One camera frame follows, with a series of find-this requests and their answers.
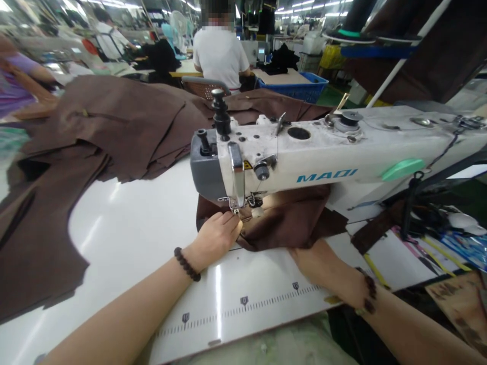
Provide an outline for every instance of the white pole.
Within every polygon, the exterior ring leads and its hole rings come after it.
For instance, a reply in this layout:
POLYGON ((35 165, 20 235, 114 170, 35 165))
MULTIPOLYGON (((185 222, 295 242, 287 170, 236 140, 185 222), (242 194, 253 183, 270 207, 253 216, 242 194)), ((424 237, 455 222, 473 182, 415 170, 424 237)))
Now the white pole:
MULTIPOLYGON (((445 12, 446 8, 448 8, 448 5, 450 5, 451 0, 443 0, 440 5, 436 8, 436 10, 431 14, 430 18, 426 22, 426 24, 421 28, 419 31, 418 35, 420 37, 425 37, 428 32, 433 28, 433 25, 436 24, 438 19, 441 17, 441 15, 445 12)), ((411 45, 412 46, 417 46, 419 42, 413 42, 411 45)), ((374 97, 371 99, 371 101, 367 104, 367 107, 373 107, 375 102, 379 100, 380 96, 384 92, 387 86, 391 83, 391 81, 396 77, 397 73, 401 69, 401 67, 406 63, 407 59, 403 58, 401 59, 397 64, 396 67, 391 71, 389 76, 387 76, 387 79, 384 81, 384 83, 379 87, 377 92, 375 93, 374 97)))

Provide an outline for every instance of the ruler marking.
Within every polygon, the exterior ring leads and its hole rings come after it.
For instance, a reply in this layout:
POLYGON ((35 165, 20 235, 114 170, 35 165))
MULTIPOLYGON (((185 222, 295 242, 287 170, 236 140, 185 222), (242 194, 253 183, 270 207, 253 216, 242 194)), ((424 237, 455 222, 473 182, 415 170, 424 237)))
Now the ruler marking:
MULTIPOLYGON (((290 293, 281 294, 277 297, 264 299, 262 301, 249 304, 249 310, 248 311, 250 312, 254 309, 259 309, 259 308, 264 308, 266 306, 274 305, 274 304, 277 304, 278 302, 282 302, 282 301, 287 300, 287 299, 295 298, 295 297, 303 295, 305 293, 310 293, 312 291, 317 291, 320 289, 321 289, 321 287, 319 285, 313 285, 313 286, 308 286, 306 288, 296 289, 290 293)), ((218 313, 216 315, 211 315, 209 317, 200 318, 198 320, 195 319, 194 321, 188 322, 187 326, 186 326, 186 322, 185 322, 184 324, 180 324, 180 325, 177 325, 175 327, 160 329, 156 333, 156 337, 169 336, 169 335, 173 335, 173 334, 176 334, 179 332, 189 331, 190 329, 197 328, 200 325, 208 324, 210 322, 215 322, 216 320, 218 320, 218 318, 226 318, 226 317, 231 317, 231 316, 234 316, 237 314, 243 314, 244 312, 247 312, 248 299, 247 299, 247 297, 245 297, 245 299, 246 299, 246 303, 243 305, 244 306, 243 308, 240 306, 238 308, 233 308, 233 309, 230 309, 228 311, 218 313)))

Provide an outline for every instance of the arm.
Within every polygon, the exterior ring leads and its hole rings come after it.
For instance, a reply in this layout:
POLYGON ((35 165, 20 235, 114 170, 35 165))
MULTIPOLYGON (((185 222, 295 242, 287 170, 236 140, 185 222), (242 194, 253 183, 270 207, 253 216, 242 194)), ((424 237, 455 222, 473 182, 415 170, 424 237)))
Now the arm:
POLYGON ((56 82, 56 79, 51 75, 51 73, 45 67, 39 64, 29 72, 29 76, 46 84, 54 84, 56 82))
MULTIPOLYGON (((363 308, 368 289, 364 276, 340 260, 324 240, 309 250, 292 250, 301 272, 337 294, 345 303, 363 308)), ((377 288, 376 312, 363 318, 401 364, 486 364, 487 360, 438 323, 392 293, 377 288)))
POLYGON ((241 76, 250 76, 252 73, 250 72, 250 63, 249 60, 247 59, 247 55, 245 54, 244 48, 242 46, 242 43, 238 40, 235 39, 237 44, 238 44, 238 54, 239 54, 239 75, 241 76))
POLYGON ((125 37, 123 36, 123 34, 122 34, 122 33, 120 33, 120 31, 119 31, 119 30, 117 30, 117 29, 115 29, 115 30, 113 31, 113 33, 112 33, 112 38, 113 38, 113 39, 117 39, 117 40, 118 40, 118 41, 120 41, 120 43, 122 43, 124 46, 126 46, 126 47, 130 47, 130 48, 131 48, 132 50, 134 50, 134 51, 137 51, 137 50, 138 50, 138 48, 137 48, 135 45, 133 45, 132 43, 130 43, 130 42, 128 41, 128 39, 127 39, 127 38, 125 38, 125 37))
MULTIPOLYGON (((228 252, 241 228, 237 216, 217 213, 183 256, 200 272, 228 252)), ((132 364, 191 283, 178 261, 170 259, 82 324, 42 364, 132 364)))
POLYGON ((197 38, 195 38, 194 45, 193 45, 193 64, 194 64, 194 69, 196 71, 203 72, 203 69, 201 68, 201 64, 199 62, 199 50, 197 45, 197 38))

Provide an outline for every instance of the stack of fabric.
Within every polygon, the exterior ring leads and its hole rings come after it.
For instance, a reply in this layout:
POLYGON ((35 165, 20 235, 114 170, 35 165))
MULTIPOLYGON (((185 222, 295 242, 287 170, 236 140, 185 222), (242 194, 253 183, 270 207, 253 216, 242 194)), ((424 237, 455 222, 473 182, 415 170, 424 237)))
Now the stack of fabric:
MULTIPOLYGON (((330 109, 255 90, 227 98, 241 124, 259 114, 312 120, 330 109)), ((194 131, 211 128, 211 103, 168 85, 82 76, 54 114, 28 129, 0 204, 0 322, 74 294, 88 267, 71 243, 69 215, 95 179, 156 178, 187 155, 194 131)))

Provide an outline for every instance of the blue plastic crate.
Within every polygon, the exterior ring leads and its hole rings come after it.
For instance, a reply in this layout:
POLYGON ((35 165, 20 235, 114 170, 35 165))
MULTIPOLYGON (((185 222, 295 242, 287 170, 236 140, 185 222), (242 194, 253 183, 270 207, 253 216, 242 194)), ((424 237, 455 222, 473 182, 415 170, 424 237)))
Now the blue plastic crate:
POLYGON ((269 89, 294 99, 304 100, 310 104, 316 104, 321 93, 328 86, 328 80, 312 74, 311 72, 300 72, 300 74, 312 83, 297 85, 266 85, 261 79, 258 79, 257 83, 259 88, 269 89))

